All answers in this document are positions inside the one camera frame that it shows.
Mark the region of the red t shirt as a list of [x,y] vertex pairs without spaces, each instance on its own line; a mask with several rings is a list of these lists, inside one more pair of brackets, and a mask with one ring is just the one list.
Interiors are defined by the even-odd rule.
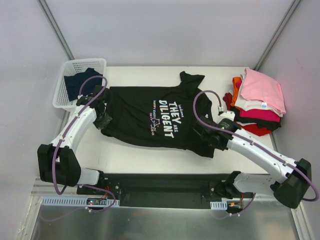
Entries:
[[[222,99],[226,104],[227,110],[233,112],[233,110],[231,110],[232,98],[233,98],[232,94],[228,92],[228,93],[226,93],[224,95],[224,97]],[[242,123],[242,122],[239,122],[237,120],[234,120],[234,121],[238,125],[240,125],[243,129],[245,129],[247,132],[255,134],[255,135],[259,136],[259,137],[265,136],[265,135],[268,135],[268,134],[272,133],[272,131],[269,130],[268,128],[259,127],[256,123]]]

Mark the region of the magenta t shirt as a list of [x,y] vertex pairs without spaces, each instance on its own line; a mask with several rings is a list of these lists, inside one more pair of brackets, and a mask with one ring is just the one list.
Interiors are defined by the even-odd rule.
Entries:
[[272,110],[265,110],[265,109],[243,110],[243,109],[241,109],[239,112],[239,116],[243,117],[243,118],[259,119],[259,120],[270,121],[270,122],[277,122],[277,123],[281,122],[281,117]]

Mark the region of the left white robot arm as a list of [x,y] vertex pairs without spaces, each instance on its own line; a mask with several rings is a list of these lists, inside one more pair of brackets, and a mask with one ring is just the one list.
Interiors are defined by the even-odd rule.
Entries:
[[73,116],[61,133],[51,143],[39,146],[37,159],[43,182],[68,187],[88,185],[96,195],[105,191],[106,182],[100,179],[103,173],[81,167],[76,151],[89,127],[95,126],[102,130],[111,122],[107,107],[112,98],[108,88],[96,86],[94,93],[82,96],[77,101]]

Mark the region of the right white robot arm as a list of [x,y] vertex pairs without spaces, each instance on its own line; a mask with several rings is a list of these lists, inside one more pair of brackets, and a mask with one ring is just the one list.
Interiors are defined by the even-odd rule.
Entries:
[[227,179],[216,185],[214,191],[231,199],[241,193],[274,196],[282,205],[295,209],[312,185],[312,166],[304,158],[287,157],[254,139],[231,119],[219,123],[202,116],[196,117],[194,131],[214,149],[231,150],[246,157],[266,174],[233,171]]

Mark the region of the pink t shirt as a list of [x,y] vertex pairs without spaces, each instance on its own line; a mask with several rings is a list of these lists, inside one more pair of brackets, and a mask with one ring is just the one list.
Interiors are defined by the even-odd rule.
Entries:
[[281,85],[273,78],[246,68],[241,84],[240,96],[247,102],[258,101],[259,106],[266,104],[280,115],[286,113],[285,101]]

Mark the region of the white t shirt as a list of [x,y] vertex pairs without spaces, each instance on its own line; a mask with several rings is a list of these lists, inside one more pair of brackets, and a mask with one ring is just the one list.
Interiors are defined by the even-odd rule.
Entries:
[[252,109],[260,109],[260,110],[271,110],[273,112],[275,112],[277,115],[279,115],[280,117],[283,117],[282,113],[279,113],[278,111],[276,111],[275,109],[273,109],[272,107],[269,107],[267,105],[267,103],[265,102],[261,102],[258,100],[253,100],[253,101],[247,101],[245,100],[241,95],[240,95],[240,90],[241,87],[239,88],[239,92],[238,92],[238,97],[237,100],[235,102],[235,106],[238,110],[252,110]]

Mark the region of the white plastic laundry basket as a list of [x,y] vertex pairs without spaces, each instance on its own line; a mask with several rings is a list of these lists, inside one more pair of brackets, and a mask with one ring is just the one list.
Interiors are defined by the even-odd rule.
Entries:
[[106,67],[107,61],[104,58],[84,58],[66,61],[60,69],[52,105],[57,109],[72,112],[76,107],[76,100],[69,101],[64,77],[85,72],[87,68],[92,68],[104,76]]

